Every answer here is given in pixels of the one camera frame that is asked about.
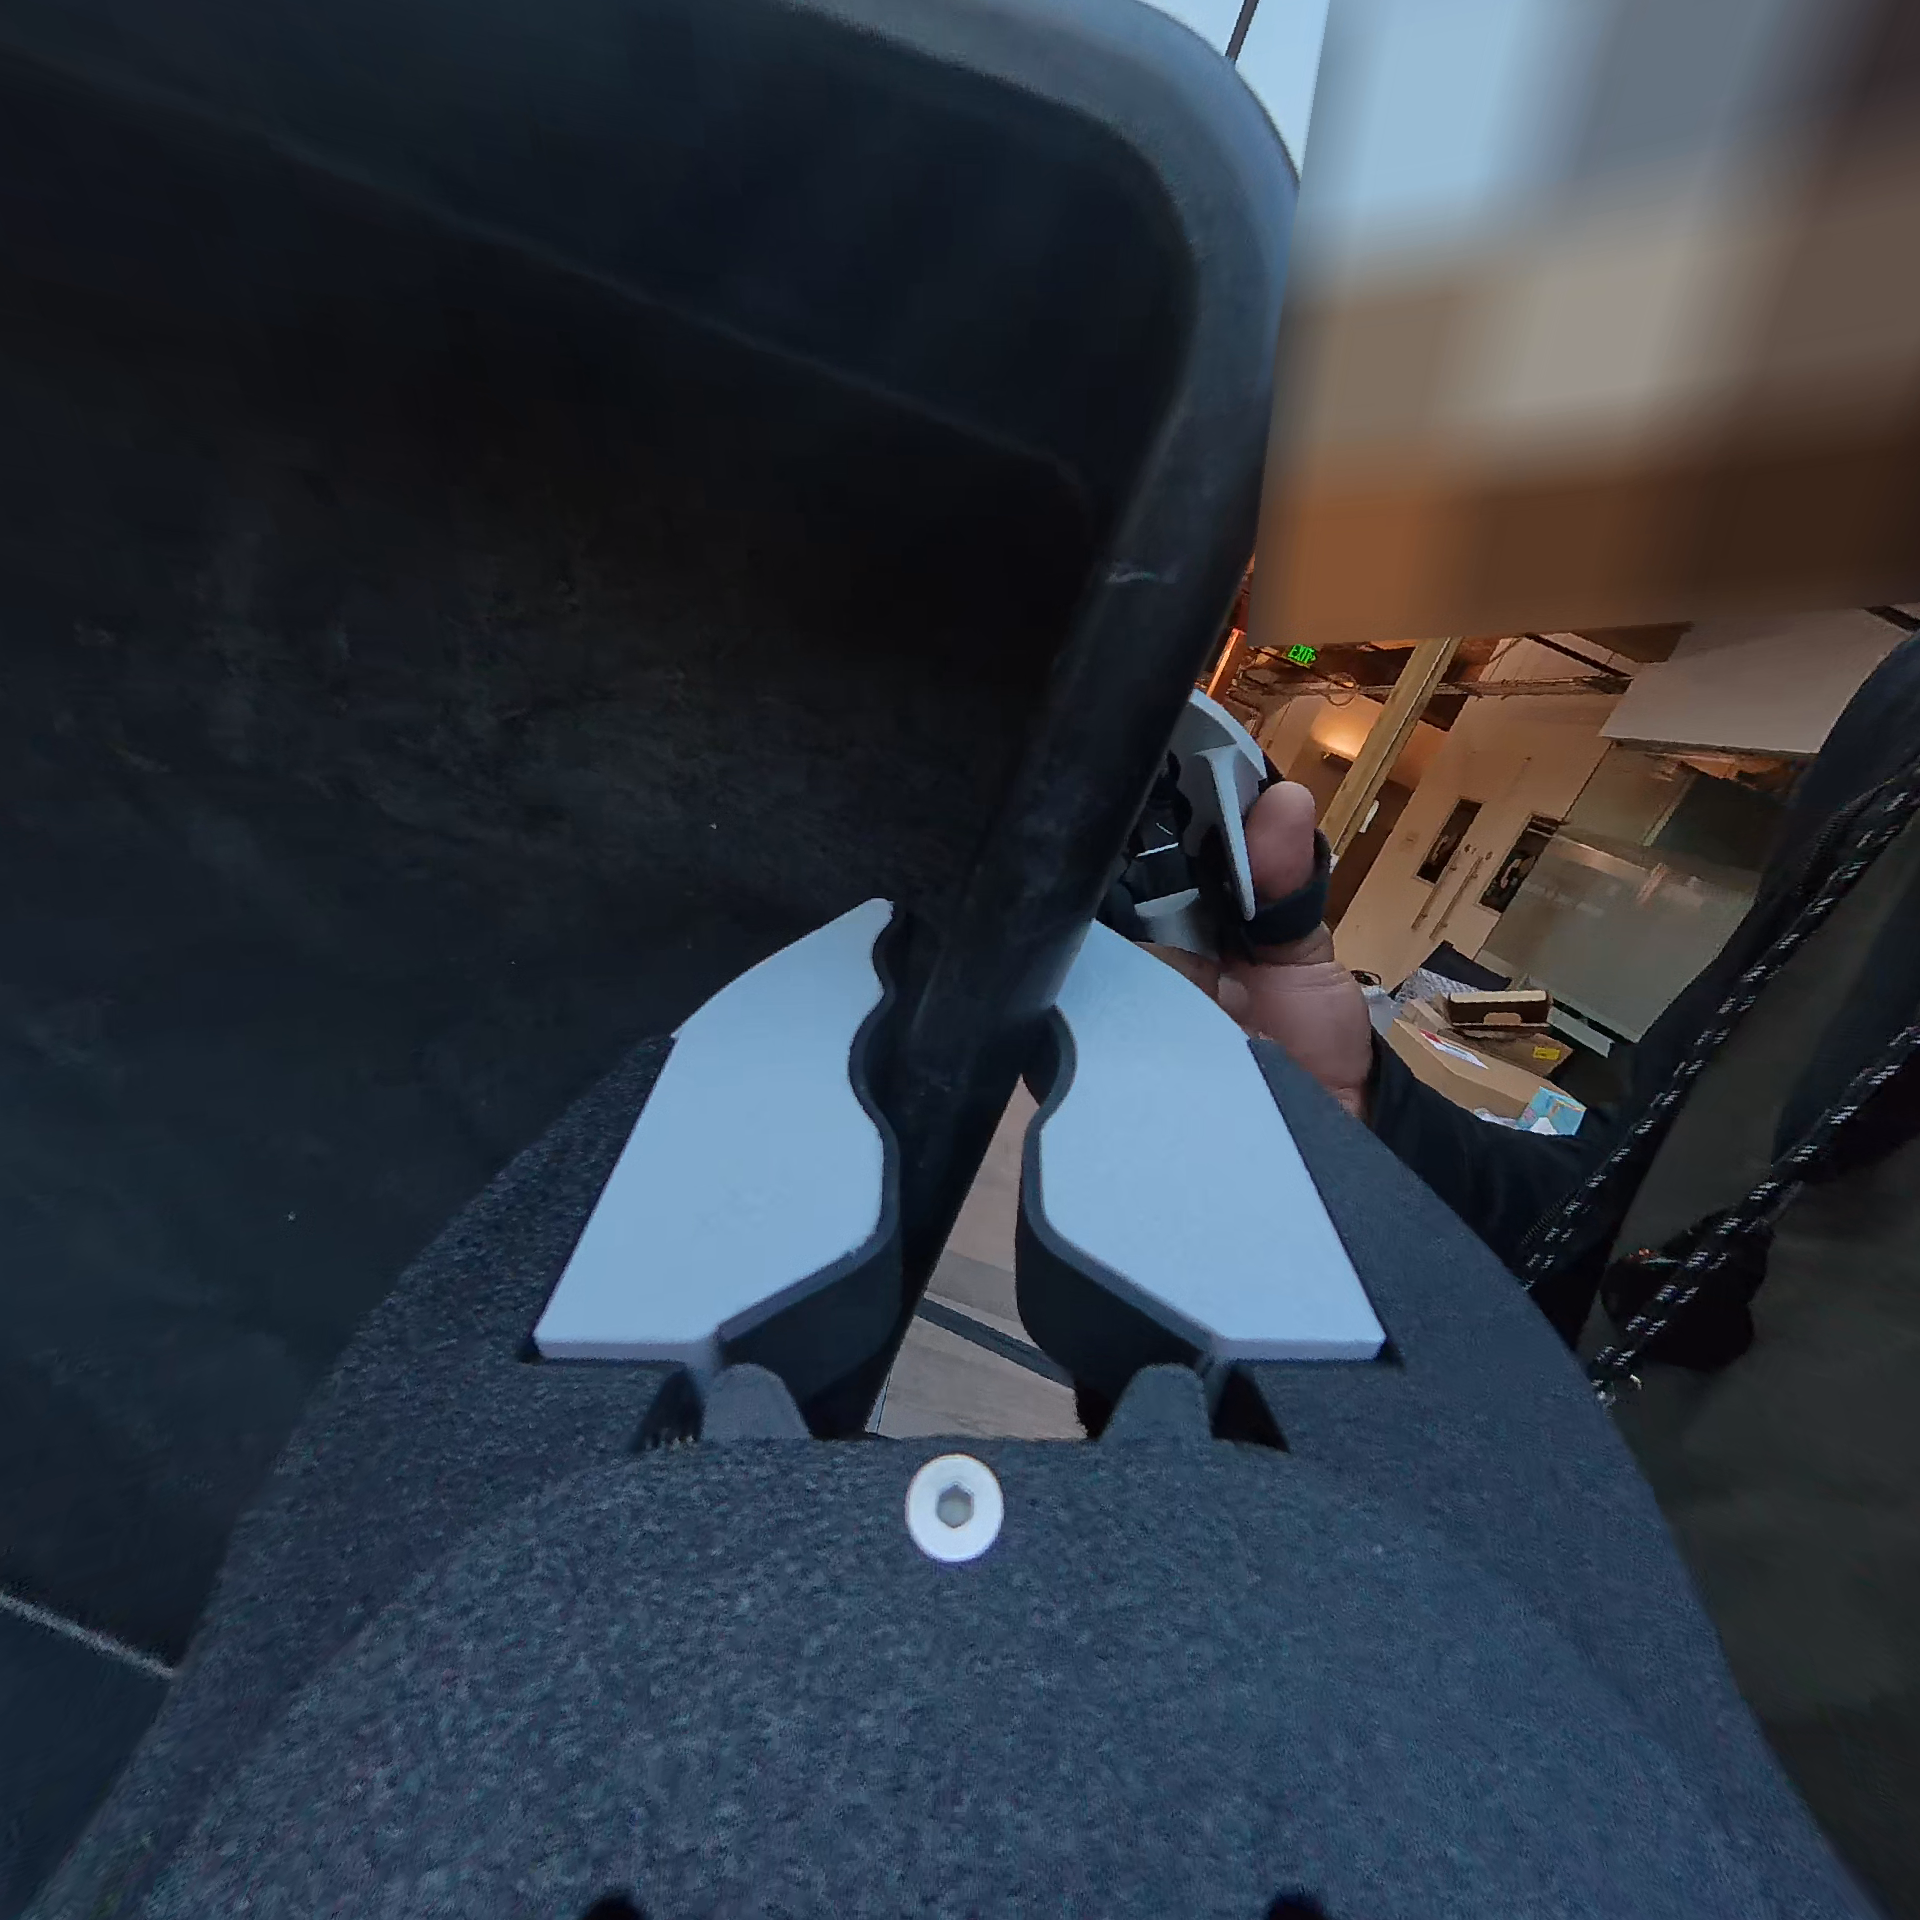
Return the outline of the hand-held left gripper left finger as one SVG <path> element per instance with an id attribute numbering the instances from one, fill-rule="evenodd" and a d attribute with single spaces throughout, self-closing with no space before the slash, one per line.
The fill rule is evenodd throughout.
<path id="1" fill-rule="evenodd" d="M 870 1088 L 894 914 L 853 906 L 680 1023 L 534 1322 L 544 1360 L 845 1377 L 879 1352 L 902 1288 Z"/>

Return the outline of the black plastic bin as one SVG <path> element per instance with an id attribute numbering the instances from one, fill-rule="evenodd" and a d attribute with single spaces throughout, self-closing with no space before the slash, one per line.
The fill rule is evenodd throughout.
<path id="1" fill-rule="evenodd" d="M 1294 189 L 1143 5 L 4 5 L 8 1591 L 180 1661 L 447 1213 L 870 896 L 931 1265 Z"/>

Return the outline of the slanted wooden post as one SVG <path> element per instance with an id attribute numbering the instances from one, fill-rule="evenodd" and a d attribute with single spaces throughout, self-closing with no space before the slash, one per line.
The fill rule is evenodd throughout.
<path id="1" fill-rule="evenodd" d="M 1333 832 L 1333 817 L 1328 815 L 1328 838 L 1337 851 L 1361 829 L 1361 817 L 1375 802 L 1377 787 L 1392 775 L 1433 691 L 1445 683 L 1459 643 L 1459 634 L 1447 634 L 1421 640 L 1409 648 L 1403 669 L 1382 699 L 1377 719 L 1374 719 L 1366 737 L 1360 742 L 1348 777 L 1340 787 L 1340 795 L 1348 802 L 1347 822 L 1340 832 Z"/>

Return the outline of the frosted glass partition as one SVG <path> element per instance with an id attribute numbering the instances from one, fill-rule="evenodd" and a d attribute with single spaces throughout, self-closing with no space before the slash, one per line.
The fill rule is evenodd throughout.
<path id="1" fill-rule="evenodd" d="M 1806 759 L 1611 745 L 1502 879 L 1478 959 L 1600 1033 L 1640 1040 L 1759 886 Z"/>

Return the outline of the person's right hand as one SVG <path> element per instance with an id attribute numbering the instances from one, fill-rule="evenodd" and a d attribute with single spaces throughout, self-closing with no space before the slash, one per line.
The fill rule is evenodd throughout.
<path id="1" fill-rule="evenodd" d="M 1244 837 L 1259 904 L 1286 901 L 1312 879 L 1316 821 L 1304 786 L 1268 786 L 1247 808 Z M 1149 950 L 1245 1033 L 1279 1045 L 1347 1112 L 1368 1120 L 1375 1034 L 1360 983 L 1337 961 L 1328 926 L 1223 961 L 1165 945 Z"/>

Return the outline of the flat cardboard box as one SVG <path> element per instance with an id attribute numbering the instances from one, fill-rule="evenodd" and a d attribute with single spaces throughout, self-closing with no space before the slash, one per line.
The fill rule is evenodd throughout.
<path id="1" fill-rule="evenodd" d="M 1547 1082 L 1533 1072 L 1478 1053 L 1436 1026 L 1395 1018 L 1382 1040 L 1428 1090 L 1476 1114 L 1513 1122 L 1536 1085 Z"/>

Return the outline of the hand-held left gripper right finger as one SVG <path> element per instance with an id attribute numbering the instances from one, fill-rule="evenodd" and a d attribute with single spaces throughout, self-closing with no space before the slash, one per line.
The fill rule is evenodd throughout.
<path id="1" fill-rule="evenodd" d="M 1017 1307 L 1077 1385 L 1380 1357 L 1252 1045 L 1188 977 L 1095 923 L 1027 1085 Z"/>

